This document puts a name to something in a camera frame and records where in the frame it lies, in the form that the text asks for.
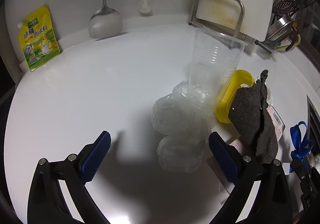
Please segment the kitchen counter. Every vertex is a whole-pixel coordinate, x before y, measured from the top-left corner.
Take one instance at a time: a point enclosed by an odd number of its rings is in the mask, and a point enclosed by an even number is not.
[[[110,223],[212,220],[227,194],[219,191],[219,181],[205,163],[209,149],[196,172],[166,172],[156,154],[162,135],[150,121],[155,101],[188,79],[193,39],[194,28],[185,24],[134,29],[73,46],[24,75],[12,101],[4,144],[9,193],[24,223],[38,160],[64,160],[94,142],[103,130],[111,134],[111,148],[86,188]],[[307,122],[307,95],[318,111],[319,98],[282,54],[245,52],[238,69],[254,78],[269,70],[266,83],[273,106],[286,125],[277,158],[290,162],[289,129],[301,120]],[[237,135],[231,124],[218,124],[215,130],[225,141]],[[81,220],[65,183],[60,183],[73,217]],[[299,198],[294,173],[288,183]],[[299,200],[294,204],[302,209]]]

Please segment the plastic cup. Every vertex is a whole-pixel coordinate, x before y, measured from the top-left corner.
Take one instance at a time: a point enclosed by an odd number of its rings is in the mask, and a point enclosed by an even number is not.
[[[197,108],[213,113],[246,45],[229,35],[196,28],[187,97]]]

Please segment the clear plastic bag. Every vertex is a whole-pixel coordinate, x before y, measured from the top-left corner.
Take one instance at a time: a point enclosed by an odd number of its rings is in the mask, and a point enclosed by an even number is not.
[[[201,165],[209,125],[188,98],[173,92],[158,99],[151,122],[155,130],[167,135],[157,149],[164,170],[193,172]]]
[[[172,89],[172,93],[177,92],[177,93],[180,93],[180,94],[182,94],[183,96],[186,97],[187,96],[188,85],[189,85],[188,81],[182,81]]]

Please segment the gray cloth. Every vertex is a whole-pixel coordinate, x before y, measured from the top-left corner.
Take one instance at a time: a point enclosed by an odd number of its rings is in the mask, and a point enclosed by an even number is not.
[[[278,152],[275,127],[267,111],[267,76],[268,70],[264,70],[254,86],[239,88],[229,111],[229,119],[260,163],[271,163]]]

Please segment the yellow sauce pouch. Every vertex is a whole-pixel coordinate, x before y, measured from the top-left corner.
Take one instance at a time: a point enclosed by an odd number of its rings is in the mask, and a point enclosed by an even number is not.
[[[19,43],[30,71],[60,53],[46,5],[27,16],[19,33]]]

